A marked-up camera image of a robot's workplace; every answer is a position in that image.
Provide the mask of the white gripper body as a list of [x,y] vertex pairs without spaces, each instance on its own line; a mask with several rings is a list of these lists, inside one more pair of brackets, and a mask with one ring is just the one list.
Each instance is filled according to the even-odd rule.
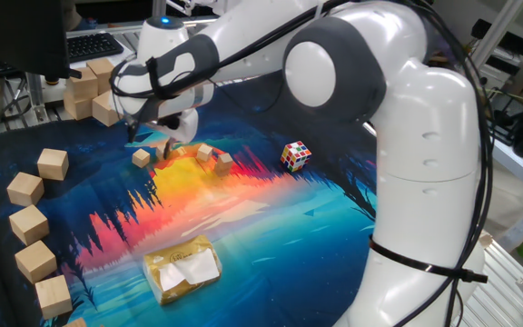
[[181,143],[189,143],[197,133],[199,115],[195,109],[159,118],[156,130]]

